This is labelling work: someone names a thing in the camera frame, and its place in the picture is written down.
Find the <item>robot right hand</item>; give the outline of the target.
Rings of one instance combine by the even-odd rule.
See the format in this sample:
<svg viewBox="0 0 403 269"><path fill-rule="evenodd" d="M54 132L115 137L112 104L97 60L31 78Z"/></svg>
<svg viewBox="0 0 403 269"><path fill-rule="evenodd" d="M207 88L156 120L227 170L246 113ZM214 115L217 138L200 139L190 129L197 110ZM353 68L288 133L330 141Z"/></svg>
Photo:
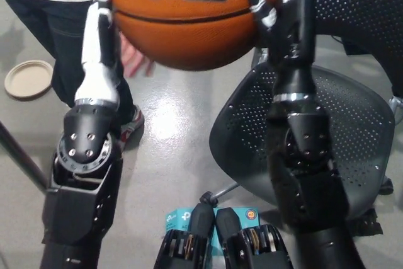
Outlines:
<svg viewBox="0 0 403 269"><path fill-rule="evenodd" d="M312 99L314 0L248 0L268 61L276 72L275 102Z"/></svg>

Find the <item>person bare hand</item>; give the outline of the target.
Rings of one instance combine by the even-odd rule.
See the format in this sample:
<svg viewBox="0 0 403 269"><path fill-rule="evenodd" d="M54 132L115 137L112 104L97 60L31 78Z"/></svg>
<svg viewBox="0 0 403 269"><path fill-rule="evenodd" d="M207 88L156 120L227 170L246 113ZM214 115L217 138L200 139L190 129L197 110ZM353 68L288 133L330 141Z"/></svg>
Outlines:
<svg viewBox="0 0 403 269"><path fill-rule="evenodd" d="M153 60L146 57L137 50L120 32L120 55L123 64L123 75L125 77L134 77L141 69L144 70L146 77L151 77L155 69Z"/></svg>

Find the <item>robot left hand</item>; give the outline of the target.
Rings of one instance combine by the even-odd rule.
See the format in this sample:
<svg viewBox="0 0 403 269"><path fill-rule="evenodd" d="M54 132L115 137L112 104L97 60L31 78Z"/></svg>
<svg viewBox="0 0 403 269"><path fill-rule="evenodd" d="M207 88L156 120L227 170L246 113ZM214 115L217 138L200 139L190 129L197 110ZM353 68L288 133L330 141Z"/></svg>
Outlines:
<svg viewBox="0 0 403 269"><path fill-rule="evenodd" d="M84 79L76 91L75 105L118 108L117 46L111 0L93 0L87 12L82 43Z"/></svg>

